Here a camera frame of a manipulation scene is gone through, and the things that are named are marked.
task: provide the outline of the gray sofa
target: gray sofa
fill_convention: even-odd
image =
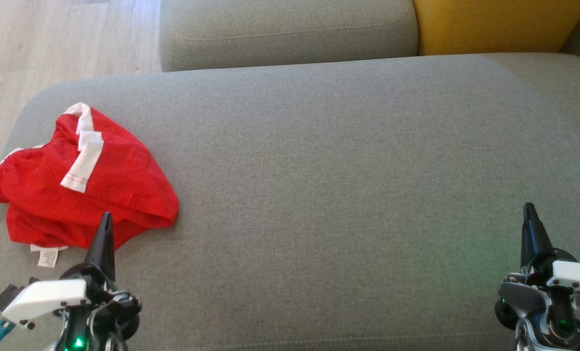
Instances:
[[[230,54],[218,54],[227,50],[240,66],[259,67],[59,84],[26,106],[2,151],[42,144],[56,118],[83,101],[138,136],[165,171],[180,199],[176,224],[116,252],[118,285],[144,305],[130,349],[510,349],[513,334],[493,305],[518,269],[522,205],[534,202],[553,243],[580,260],[580,58],[261,66],[412,56],[417,32],[405,22],[405,39],[383,39],[374,52],[339,48],[371,38],[349,31],[357,37],[327,33],[336,44],[319,53],[313,36],[305,60],[272,53],[297,46],[295,38],[271,38],[249,60],[234,42],[169,44],[171,3],[162,4],[165,69],[229,66]],[[370,20],[405,16],[373,9],[366,23],[406,21]],[[216,20],[202,26],[231,36],[230,20]],[[385,29],[371,29],[374,40]],[[55,269],[37,268],[26,245],[9,242],[5,211],[0,205],[0,291],[57,278],[82,260],[83,250],[68,249]],[[57,320],[37,322],[1,349],[37,350],[58,337]]]

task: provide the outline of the red cloth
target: red cloth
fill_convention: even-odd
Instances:
[[[147,229],[173,224],[178,199],[149,150],[96,109],[91,114],[104,145],[85,193],[60,185],[80,154],[74,115],[58,118],[46,145],[17,151],[0,164],[11,241],[88,248],[106,211],[114,220],[115,249]]]

